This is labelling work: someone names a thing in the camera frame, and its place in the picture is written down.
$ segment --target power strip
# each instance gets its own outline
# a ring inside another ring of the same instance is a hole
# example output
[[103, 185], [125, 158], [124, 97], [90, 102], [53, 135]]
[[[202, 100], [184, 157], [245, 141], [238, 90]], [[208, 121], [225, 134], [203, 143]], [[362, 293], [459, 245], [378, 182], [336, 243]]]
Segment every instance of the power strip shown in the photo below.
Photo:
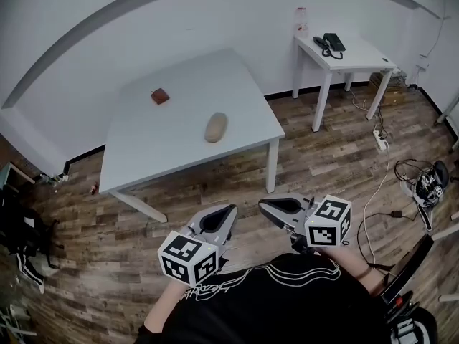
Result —
[[382, 151], [385, 151], [386, 144], [384, 143], [384, 140], [381, 140], [379, 138], [379, 131], [378, 130], [373, 131], [373, 136], [376, 139], [376, 142], [378, 143], [379, 149], [381, 149]]

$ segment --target table leg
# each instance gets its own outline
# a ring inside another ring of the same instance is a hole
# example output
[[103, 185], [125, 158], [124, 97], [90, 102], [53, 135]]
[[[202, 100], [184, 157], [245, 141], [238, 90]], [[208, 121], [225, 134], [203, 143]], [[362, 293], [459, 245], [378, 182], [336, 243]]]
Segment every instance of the table leg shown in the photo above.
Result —
[[134, 209], [141, 211], [142, 213], [146, 214], [150, 218], [160, 221], [161, 223], [167, 222], [166, 215], [152, 208], [148, 204], [145, 204], [142, 200], [137, 199], [135, 196], [126, 195], [125, 193], [121, 193], [120, 191], [111, 191], [110, 193], [117, 199], [120, 199], [121, 201], [125, 202], [129, 206], [132, 206]]
[[346, 85], [344, 85], [344, 90], [345, 91], [349, 91], [351, 90], [351, 85], [352, 85], [352, 82], [354, 81], [354, 77], [355, 77], [355, 73], [353, 72], [348, 72], [346, 74]]
[[438, 233], [435, 233], [432, 235], [432, 239], [434, 241], [437, 241], [438, 239], [445, 238], [449, 236], [450, 234], [453, 234], [455, 232], [459, 231], [459, 223], [448, 227], [447, 229], [443, 229], [442, 231], [439, 231]]
[[368, 110], [368, 113], [366, 114], [366, 118], [368, 120], [371, 120], [374, 113], [376, 112], [379, 103], [381, 102], [382, 96], [384, 95], [384, 92], [386, 91], [387, 84], [389, 84], [390, 77], [392, 75], [392, 71], [389, 70], [384, 74], [384, 77], [382, 78], [381, 84], [379, 85], [378, 92], [374, 96], [372, 106]]
[[456, 293], [455, 295], [441, 295], [441, 296], [439, 296], [438, 300], [440, 302], [459, 301], [459, 293]]
[[442, 123], [446, 119], [446, 116], [450, 115], [451, 111], [454, 110], [454, 107], [456, 107], [458, 103], [459, 103], [459, 95], [454, 99], [454, 101], [450, 103], [446, 111], [442, 113], [441, 116], [435, 121], [435, 124]]
[[32, 178], [28, 177], [27, 174], [25, 174], [24, 172], [22, 172], [22, 171], [21, 171], [19, 168], [17, 168], [13, 163], [11, 163], [11, 168], [12, 168], [13, 170], [15, 170], [16, 173], [18, 173], [20, 176], [22, 176], [22, 178], [25, 178], [28, 182], [30, 182], [32, 185], [35, 184], [35, 181], [34, 181]]
[[298, 98], [301, 79], [303, 77], [303, 49], [295, 42], [295, 69], [293, 71], [293, 92], [292, 97]]
[[455, 151], [457, 148], [459, 148], [459, 140], [457, 140], [457, 141], [453, 144], [453, 146], [451, 147], [451, 149], [450, 149], [450, 154], [451, 154], [453, 151]]
[[11, 186], [9, 183], [5, 183], [5, 186], [8, 186], [11, 190], [13, 190], [16, 194], [19, 194], [19, 190], [14, 186]]
[[266, 191], [274, 191], [275, 174], [278, 167], [279, 139], [270, 141], [266, 150]]
[[325, 73], [325, 78], [321, 86], [321, 91], [318, 94], [318, 101], [316, 107], [316, 114], [314, 115], [313, 121], [313, 131], [316, 132], [321, 126], [323, 110], [325, 109], [325, 104], [327, 103], [328, 91], [330, 90], [331, 82], [331, 72]]

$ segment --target black t-shirt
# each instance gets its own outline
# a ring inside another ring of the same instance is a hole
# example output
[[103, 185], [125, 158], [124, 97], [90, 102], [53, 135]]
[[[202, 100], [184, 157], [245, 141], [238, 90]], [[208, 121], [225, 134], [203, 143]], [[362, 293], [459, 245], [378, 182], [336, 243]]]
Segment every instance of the black t-shirt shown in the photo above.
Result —
[[163, 332], [143, 326], [137, 343], [379, 343], [382, 317], [370, 302], [330, 259], [287, 254], [188, 289]]

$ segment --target tabletop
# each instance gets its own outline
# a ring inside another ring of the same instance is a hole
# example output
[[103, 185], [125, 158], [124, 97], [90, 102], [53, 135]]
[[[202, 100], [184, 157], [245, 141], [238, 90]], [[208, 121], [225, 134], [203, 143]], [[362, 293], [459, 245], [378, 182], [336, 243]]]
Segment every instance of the tabletop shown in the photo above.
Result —
[[[394, 64], [387, 56], [383, 55], [376, 47], [361, 37], [341, 37], [346, 51], [343, 59], [322, 56], [322, 49], [314, 43], [313, 36], [308, 38], [296, 37], [296, 42], [303, 48], [320, 66], [328, 70], [383, 70], [394, 69]], [[332, 51], [333, 55], [339, 56], [338, 52]]]
[[[151, 92], [170, 99], [157, 105]], [[211, 116], [227, 115], [223, 138], [208, 143]], [[99, 191], [129, 187], [285, 136], [278, 120], [231, 49], [155, 72], [120, 91], [108, 131]]]

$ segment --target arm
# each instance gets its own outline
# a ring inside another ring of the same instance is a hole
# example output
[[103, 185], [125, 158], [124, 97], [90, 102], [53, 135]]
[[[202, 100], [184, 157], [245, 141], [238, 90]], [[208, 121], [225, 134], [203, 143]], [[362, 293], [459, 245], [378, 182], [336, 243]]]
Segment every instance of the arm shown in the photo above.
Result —
[[318, 249], [321, 255], [328, 256], [339, 266], [343, 267], [350, 275], [356, 278], [370, 295], [378, 295], [383, 289], [384, 275], [375, 269], [370, 268], [366, 262], [351, 249], [347, 247], [334, 247], [328, 249]]
[[143, 323], [152, 333], [161, 333], [167, 317], [189, 287], [171, 280]]

